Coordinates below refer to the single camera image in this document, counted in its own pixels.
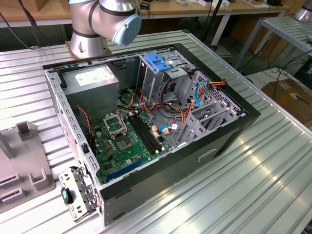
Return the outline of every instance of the yellow wire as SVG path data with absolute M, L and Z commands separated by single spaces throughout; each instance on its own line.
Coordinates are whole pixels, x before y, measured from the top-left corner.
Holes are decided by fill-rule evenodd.
M 132 94 L 131 101 L 128 105 L 125 106 L 125 108 L 129 108 L 130 106 L 132 106 L 134 97 L 135 97 L 135 93 Z
M 168 103 L 168 102 L 167 102 L 166 104 L 176 106 L 177 108 L 180 109 L 180 112 L 181 112 L 181 122 L 182 122 L 182 124 L 183 124 L 183 123 L 184 123 L 184 122 L 183 122 L 183 121 L 184 121 L 184 117 L 183 117 L 183 111 L 182 111 L 182 109 L 181 109 L 178 105 L 175 105 L 174 103 Z

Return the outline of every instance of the wooden table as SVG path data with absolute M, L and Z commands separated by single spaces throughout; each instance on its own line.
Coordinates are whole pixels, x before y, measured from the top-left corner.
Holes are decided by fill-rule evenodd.
M 287 6 L 274 7 L 270 6 L 270 13 L 277 12 L 278 16 L 283 16 L 288 9 Z M 178 4 L 175 0 L 170 2 L 154 1 L 150 7 L 151 14 L 142 9 L 143 19 L 163 19 L 163 18 L 181 18 L 181 17 L 195 17 L 207 16 L 209 7 L 204 7 L 198 3 L 191 3 L 189 5 Z M 0 12 L 9 22 L 11 27 L 30 26 L 26 15 L 19 8 L 11 8 L 0 6 Z M 230 3 L 228 7 L 219 9 L 219 16 L 223 16 L 218 30 L 212 41 L 212 45 L 217 45 L 224 28 L 229 21 L 231 15 L 243 14 L 261 14 L 268 13 L 268 8 L 256 9 L 242 0 Z M 38 12 L 31 12 L 38 25 L 56 25 L 56 24 L 71 24 L 70 6 L 68 0 L 49 0 Z M 6 24 L 0 19 L 0 27 L 7 27 Z

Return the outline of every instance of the green motherboard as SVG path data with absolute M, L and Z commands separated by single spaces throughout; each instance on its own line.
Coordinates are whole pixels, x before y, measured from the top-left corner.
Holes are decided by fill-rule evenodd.
M 145 123 L 150 133 L 152 121 L 145 112 L 142 112 L 138 117 Z M 95 155 L 100 165 L 97 176 L 102 183 L 107 183 L 111 179 L 119 177 L 134 168 L 141 166 L 171 150 L 170 145 L 162 138 L 162 142 L 154 139 L 161 145 L 162 150 L 152 153 L 144 145 L 139 134 L 135 131 L 130 123 L 128 116 L 122 117 L 127 128 L 126 135 L 117 135 L 115 139 L 111 138 L 110 131 L 118 130 L 121 124 L 116 120 L 107 122 L 109 129 L 105 123 L 94 126 L 93 132 L 96 133 L 96 148 Z

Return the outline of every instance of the blue plastic clip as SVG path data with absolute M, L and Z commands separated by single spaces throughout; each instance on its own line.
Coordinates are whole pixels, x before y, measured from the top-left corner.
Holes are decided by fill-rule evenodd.
M 164 72 L 172 68 L 172 66 L 166 64 L 162 57 L 158 56 L 156 53 L 145 54 L 145 58 L 157 72 Z

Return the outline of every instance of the slotted aluminum surface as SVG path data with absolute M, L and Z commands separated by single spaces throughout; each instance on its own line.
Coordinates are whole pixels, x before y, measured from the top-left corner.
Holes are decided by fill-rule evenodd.
M 75 224 L 58 175 L 75 165 L 41 65 L 71 60 L 63 45 L 0 53 L 0 128 L 38 126 L 56 188 L 0 214 L 1 233 L 299 233 L 312 218 L 312 133 L 266 100 L 231 66 L 182 31 L 139 36 L 125 52 L 182 43 L 261 112 L 216 160 L 104 227 L 97 213 Z
M 312 22 L 302 23 L 293 17 L 273 17 L 263 19 L 261 23 L 302 51 L 312 50 L 312 42 L 307 40 L 312 35 Z

